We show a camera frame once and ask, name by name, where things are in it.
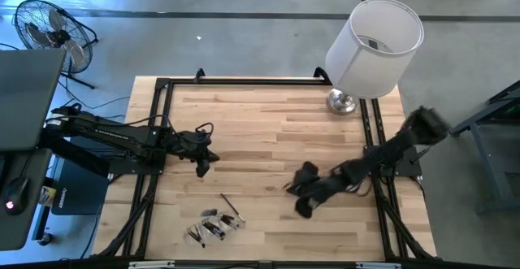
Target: small object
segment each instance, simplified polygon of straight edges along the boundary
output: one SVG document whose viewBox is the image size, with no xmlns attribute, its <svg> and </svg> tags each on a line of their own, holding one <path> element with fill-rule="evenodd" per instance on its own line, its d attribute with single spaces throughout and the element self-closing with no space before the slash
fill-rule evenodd
<svg viewBox="0 0 520 269">
<path fill-rule="evenodd" d="M 46 245 L 50 244 L 53 239 L 54 239 L 54 237 L 52 234 L 50 234 L 48 232 L 44 232 L 43 237 L 41 238 L 41 240 L 38 241 L 38 245 L 46 246 Z"/>
<path fill-rule="evenodd" d="M 222 196 L 222 198 L 224 198 L 224 200 L 228 203 L 228 205 L 231 207 L 231 209 L 233 209 L 233 211 L 235 212 L 236 216 L 238 216 L 238 218 L 240 220 L 242 220 L 242 222 L 245 222 L 245 219 L 242 218 L 241 214 L 238 213 L 238 211 L 235 209 L 235 207 L 229 202 L 229 200 L 226 198 L 226 196 L 224 196 L 224 194 L 220 194 L 220 196 Z"/>
<path fill-rule="evenodd" d="M 202 68 L 199 68 L 197 70 L 197 74 L 195 74 L 195 83 L 198 83 L 201 79 L 201 77 L 205 76 L 205 72 L 204 72 L 204 69 Z"/>
<path fill-rule="evenodd" d="M 198 228 L 195 227 L 195 232 L 192 232 L 188 229 L 188 234 L 196 241 L 198 242 L 199 244 L 201 244 L 202 248 L 205 248 L 206 247 L 206 244 L 204 243 L 204 241 L 202 241 L 202 237 L 201 237 L 201 234 L 199 233 L 198 231 Z"/>
<path fill-rule="evenodd" d="M 204 210 L 201 213 L 201 216 L 202 217 L 205 217 L 205 216 L 216 216 L 218 213 L 219 213 L 219 211 L 216 210 L 215 208 L 213 208 L 213 209 L 206 209 L 206 210 Z"/>
<path fill-rule="evenodd" d="M 226 233 L 223 232 L 218 226 L 212 224 L 209 221 L 203 222 L 202 226 L 213 233 L 216 237 L 218 237 L 221 241 L 223 241 L 224 237 L 226 237 Z"/>
<path fill-rule="evenodd" d="M 17 177 L 7 184 L 4 203 L 6 213 L 9 215 L 18 215 L 24 212 L 27 205 L 27 191 L 29 186 L 29 178 L 25 176 Z"/>
<path fill-rule="evenodd" d="M 222 221 L 228 227 L 237 229 L 239 227 L 239 225 L 237 223 L 235 223 L 234 220 L 235 220 L 235 218 L 230 215 L 222 215 L 222 217 L 220 217 L 220 221 Z"/>
<path fill-rule="evenodd" d="M 54 201 L 54 196 L 56 195 L 56 189 L 52 189 L 51 187 L 41 187 L 40 198 L 38 199 L 38 204 L 51 207 L 52 202 Z"/>
</svg>

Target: wheel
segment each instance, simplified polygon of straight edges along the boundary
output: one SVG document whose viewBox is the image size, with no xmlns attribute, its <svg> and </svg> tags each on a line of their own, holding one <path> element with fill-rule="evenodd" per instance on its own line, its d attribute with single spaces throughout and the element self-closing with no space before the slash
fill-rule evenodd
<svg viewBox="0 0 520 269">
<path fill-rule="evenodd" d="M 42 237 L 41 241 L 38 241 L 38 244 L 40 244 L 42 246 L 48 245 L 50 242 L 52 242 L 52 240 L 53 240 L 52 234 L 44 232 L 43 237 Z"/>
</svg>

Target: fan grille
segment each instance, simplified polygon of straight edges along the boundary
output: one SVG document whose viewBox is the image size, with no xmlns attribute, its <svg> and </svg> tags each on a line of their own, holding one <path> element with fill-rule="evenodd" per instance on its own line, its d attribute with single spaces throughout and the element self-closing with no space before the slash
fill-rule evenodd
<svg viewBox="0 0 520 269">
<path fill-rule="evenodd" d="M 24 1 L 20 3 L 16 9 L 14 18 L 16 32 L 18 33 L 25 47 L 28 49 L 37 50 L 55 48 L 52 44 L 44 46 L 35 42 L 25 28 L 26 24 L 34 24 L 42 33 L 54 32 L 54 28 L 51 26 L 49 21 L 49 12 L 51 10 L 55 10 L 58 13 L 64 12 L 62 8 L 52 3 L 39 0 Z M 63 26 L 63 30 L 65 30 L 71 37 L 71 40 L 81 46 L 84 51 L 84 62 L 78 65 L 72 64 L 71 73 L 82 72 L 90 65 L 92 60 L 92 46 L 89 44 L 89 36 L 84 31 L 83 27 L 75 20 L 71 19 L 66 12 L 61 14 L 61 16 L 67 20 L 67 25 Z M 67 57 L 65 58 L 65 62 L 63 63 L 62 68 L 63 72 L 69 71 L 71 61 L 71 55 L 69 52 L 67 52 Z"/>
</svg>

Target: black cable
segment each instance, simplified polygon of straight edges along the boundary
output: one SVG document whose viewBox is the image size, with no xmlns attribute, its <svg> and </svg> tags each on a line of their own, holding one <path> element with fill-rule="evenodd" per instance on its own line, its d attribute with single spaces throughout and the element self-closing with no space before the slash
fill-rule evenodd
<svg viewBox="0 0 520 269">
<path fill-rule="evenodd" d="M 166 119 L 168 121 L 168 124 L 170 125 L 171 131 L 173 132 L 174 135 L 176 135 L 179 138 L 179 140 L 185 140 L 185 141 L 193 143 L 193 144 L 203 144 L 203 143 L 206 143 L 210 139 L 211 135 L 213 134 L 213 130 L 215 129 L 215 126 L 213 125 L 213 123 L 205 123 L 205 124 L 202 124 L 202 125 L 196 127 L 195 130 L 197 131 L 197 130 L 199 130 L 200 128 L 202 128 L 204 126 L 211 126 L 211 131 L 206 134 L 206 137 L 204 138 L 204 140 L 192 141 L 192 140 L 189 140 L 189 139 L 181 137 L 181 135 L 179 135 L 179 133 L 177 133 L 177 131 L 173 128 L 173 124 L 171 123 L 170 118 L 168 118 L 165 115 L 152 115 L 152 116 L 150 116 L 148 118 L 140 119 L 138 121 L 131 122 L 131 123 L 125 123 L 125 124 L 100 123 L 100 122 L 97 122 L 97 121 L 94 121 L 94 120 L 91 120 L 91 119 L 82 118 L 82 117 L 79 117 L 79 116 L 76 116 L 76 115 L 62 115 L 62 116 L 57 117 L 57 118 L 46 119 L 45 122 L 48 123 L 48 122 L 50 122 L 52 120 L 59 120 L 59 121 L 66 122 L 63 119 L 82 119 L 84 121 L 90 122 L 92 124 L 96 124 L 98 126 L 127 127 L 127 126 L 131 126 L 133 124 L 138 124 L 138 123 L 144 122 L 146 120 L 153 119 L 153 118 L 158 118 L 158 117 L 162 117 L 162 118 L 164 118 L 164 119 Z"/>
<path fill-rule="evenodd" d="M 33 152 L 31 152 L 27 158 L 25 159 L 24 167 L 22 167 L 22 172 L 20 173 L 19 177 L 25 176 L 25 172 L 27 170 L 27 164 L 31 161 L 31 157 L 33 156 Z"/>
<path fill-rule="evenodd" d="M 67 104 L 71 103 L 71 101 L 73 101 L 73 100 L 74 100 L 74 98 L 71 98 L 71 100 L 69 100 L 68 102 L 65 102 L 61 107 L 66 106 Z"/>
<path fill-rule="evenodd" d="M 117 101 L 120 101 L 120 100 L 123 100 L 123 99 L 129 99 L 130 97 L 124 97 L 124 98 L 116 98 L 116 99 L 113 99 L 109 102 L 105 102 L 99 106 L 89 106 L 87 105 L 85 102 L 81 101 L 76 95 L 74 95 L 74 93 L 72 93 L 69 89 L 68 89 L 68 78 L 65 77 L 65 85 L 63 85 L 63 83 L 61 81 L 58 81 L 58 83 L 60 85 L 62 85 L 62 87 L 65 89 L 65 91 L 67 91 L 67 94 L 70 94 L 72 95 L 73 99 L 72 100 L 77 100 L 78 102 L 80 102 L 84 107 L 90 109 L 90 110 L 95 110 L 97 108 L 100 108 L 100 107 L 103 107 L 103 106 L 106 106 L 108 104 L 111 104 L 112 102 L 117 102 Z"/>
<path fill-rule="evenodd" d="M 103 119 L 116 119 L 116 118 L 124 118 L 126 115 L 111 115 L 111 116 L 108 116 L 108 117 L 100 117 L 100 118 L 103 118 Z"/>
<path fill-rule="evenodd" d="M 371 191 L 372 191 L 372 181 L 369 180 L 368 190 L 367 190 L 366 192 L 364 192 L 364 193 L 361 193 L 361 194 L 356 193 L 356 195 L 357 195 L 358 197 L 365 197 L 365 196 L 367 196 L 369 193 L 371 193 Z"/>
<path fill-rule="evenodd" d="M 381 180 L 381 183 L 383 183 L 384 185 L 388 185 L 388 182 L 385 182 L 383 179 L 384 178 L 381 176 L 381 174 L 379 174 L 379 180 Z"/>
<path fill-rule="evenodd" d="M 417 183 L 417 185 L 418 185 L 419 188 L 421 189 L 421 192 L 422 192 L 422 198 L 423 198 L 424 200 L 426 200 L 426 194 L 424 193 L 423 184 L 421 184 L 421 182 L 418 181 L 418 180 L 415 178 L 415 176 L 411 176 L 410 179 L 411 179 L 412 181 L 414 181 L 415 183 Z"/>
<path fill-rule="evenodd" d="M 94 238 L 94 232 L 96 231 L 96 227 L 97 227 L 98 221 L 99 221 L 99 215 L 101 214 L 101 207 L 102 207 L 102 204 L 100 204 L 99 208 L 97 209 L 97 212 L 96 212 L 96 222 L 94 223 L 94 227 L 92 228 L 92 233 L 90 233 L 89 242 L 87 243 L 87 246 L 84 248 L 84 251 L 81 254 L 80 258 L 83 258 L 85 256 L 85 254 L 87 254 L 87 250 L 90 247 L 90 243 L 92 242 L 92 239 Z"/>
</svg>

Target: black bracket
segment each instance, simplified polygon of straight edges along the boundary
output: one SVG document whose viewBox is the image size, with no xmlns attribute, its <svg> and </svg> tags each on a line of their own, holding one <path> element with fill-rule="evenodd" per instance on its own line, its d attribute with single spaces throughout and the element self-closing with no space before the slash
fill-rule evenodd
<svg viewBox="0 0 520 269">
<path fill-rule="evenodd" d="M 199 68 L 198 71 L 197 71 L 197 74 L 195 74 L 195 84 L 198 84 L 198 81 L 201 79 L 201 77 L 205 76 L 205 72 L 204 72 L 204 69 L 202 68 Z"/>
<path fill-rule="evenodd" d="M 319 78 L 322 77 L 327 84 L 332 85 L 331 80 L 328 78 L 328 74 L 323 70 L 321 67 L 316 67 L 316 70 L 314 70 L 313 78 Z"/>
<path fill-rule="evenodd" d="M 371 152 L 377 148 L 377 145 L 365 146 L 363 152 Z M 403 159 L 396 165 L 395 175 L 392 174 L 394 172 L 393 167 L 382 168 L 380 174 L 381 176 L 422 176 L 423 171 L 421 171 L 421 166 L 417 160 L 418 157 L 419 155 L 414 147 L 408 148 L 403 153 Z"/>
<path fill-rule="evenodd" d="M 166 162 L 166 153 L 156 159 L 153 164 L 133 163 L 132 160 L 125 158 L 111 159 L 109 172 L 114 175 L 161 175 Z"/>
<path fill-rule="evenodd" d="M 161 90 L 166 86 L 168 83 L 170 83 L 170 80 L 168 78 L 157 78 L 155 81 L 155 90 Z"/>
</svg>

